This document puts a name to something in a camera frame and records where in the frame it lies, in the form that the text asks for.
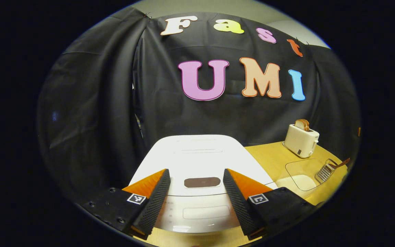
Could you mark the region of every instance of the wooden table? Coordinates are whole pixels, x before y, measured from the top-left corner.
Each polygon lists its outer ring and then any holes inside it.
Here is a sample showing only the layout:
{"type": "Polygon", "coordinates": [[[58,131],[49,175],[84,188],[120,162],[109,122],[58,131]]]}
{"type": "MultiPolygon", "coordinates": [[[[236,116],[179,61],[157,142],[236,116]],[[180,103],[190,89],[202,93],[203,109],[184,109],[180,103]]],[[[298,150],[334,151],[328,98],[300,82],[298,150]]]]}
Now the wooden table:
{"type": "MultiPolygon", "coordinates": [[[[342,162],[319,145],[315,147],[313,155],[309,158],[299,158],[285,148],[282,142],[245,148],[264,168],[273,181],[279,180],[282,176],[284,177],[287,172],[286,164],[291,162],[316,159],[316,162],[324,164],[328,158],[333,159],[338,164],[342,162]]],[[[313,205],[328,200],[338,189],[346,174],[347,166],[339,167],[327,181],[316,187],[314,191],[304,199],[313,205]]],[[[160,247],[192,247],[197,245],[200,247],[237,247],[259,240],[261,237],[253,241],[248,241],[248,237],[243,235],[241,228],[235,227],[224,231],[200,234],[176,233],[153,228],[152,234],[149,235],[147,240],[142,240],[137,237],[134,238],[160,247]]]]}

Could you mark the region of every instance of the white appliance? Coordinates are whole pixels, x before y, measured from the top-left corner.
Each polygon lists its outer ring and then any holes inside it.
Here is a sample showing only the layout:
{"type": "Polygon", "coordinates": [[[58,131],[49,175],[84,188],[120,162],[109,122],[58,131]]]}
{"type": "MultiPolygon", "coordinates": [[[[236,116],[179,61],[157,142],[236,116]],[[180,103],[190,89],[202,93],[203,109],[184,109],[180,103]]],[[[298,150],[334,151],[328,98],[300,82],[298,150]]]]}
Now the white appliance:
{"type": "Polygon", "coordinates": [[[283,145],[300,158],[307,158],[313,154],[319,137],[320,133],[312,129],[305,131],[295,125],[289,125],[283,145]]]}
{"type": "Polygon", "coordinates": [[[270,176],[234,138],[221,135],[169,136],[144,158],[130,185],[169,169],[170,188],[156,228],[181,233],[207,233],[239,226],[224,187],[226,168],[272,189],[270,176]]]}

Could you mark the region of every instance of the clear container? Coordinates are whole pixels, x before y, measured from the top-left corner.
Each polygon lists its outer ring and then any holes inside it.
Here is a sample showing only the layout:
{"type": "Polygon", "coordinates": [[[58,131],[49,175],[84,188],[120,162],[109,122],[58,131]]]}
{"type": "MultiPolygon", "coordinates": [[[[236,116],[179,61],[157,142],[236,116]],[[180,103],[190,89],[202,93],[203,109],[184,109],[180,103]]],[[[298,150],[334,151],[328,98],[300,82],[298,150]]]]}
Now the clear container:
{"type": "Polygon", "coordinates": [[[315,179],[315,175],[323,165],[316,158],[287,163],[286,169],[282,171],[275,183],[278,187],[286,187],[303,199],[306,199],[321,185],[315,179]]]}

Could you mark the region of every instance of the letter m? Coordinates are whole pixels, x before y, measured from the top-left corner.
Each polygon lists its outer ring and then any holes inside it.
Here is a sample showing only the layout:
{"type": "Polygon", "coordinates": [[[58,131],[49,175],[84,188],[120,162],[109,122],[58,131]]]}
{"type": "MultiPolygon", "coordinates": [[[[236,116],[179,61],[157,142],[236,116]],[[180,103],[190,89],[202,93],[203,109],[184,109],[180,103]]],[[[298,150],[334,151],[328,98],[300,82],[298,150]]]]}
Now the letter m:
{"type": "Polygon", "coordinates": [[[240,62],[245,66],[245,89],[242,94],[246,97],[257,96],[257,90],[254,88],[254,83],[257,84],[260,95],[264,96],[266,89],[269,87],[267,95],[269,97],[279,98],[281,92],[279,90],[279,66],[277,64],[268,63],[265,73],[253,58],[240,58],[240,62]]]}

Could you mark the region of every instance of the brown rectangle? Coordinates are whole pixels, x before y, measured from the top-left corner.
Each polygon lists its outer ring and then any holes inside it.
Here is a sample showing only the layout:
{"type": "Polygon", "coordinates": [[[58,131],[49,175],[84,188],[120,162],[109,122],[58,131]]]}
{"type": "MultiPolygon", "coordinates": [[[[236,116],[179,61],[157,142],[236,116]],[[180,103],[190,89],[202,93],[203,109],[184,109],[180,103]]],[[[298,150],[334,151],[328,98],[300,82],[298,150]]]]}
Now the brown rectangle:
{"type": "Polygon", "coordinates": [[[210,178],[187,178],[184,180],[184,185],[187,188],[203,188],[214,187],[220,184],[220,179],[216,177],[210,178]]]}

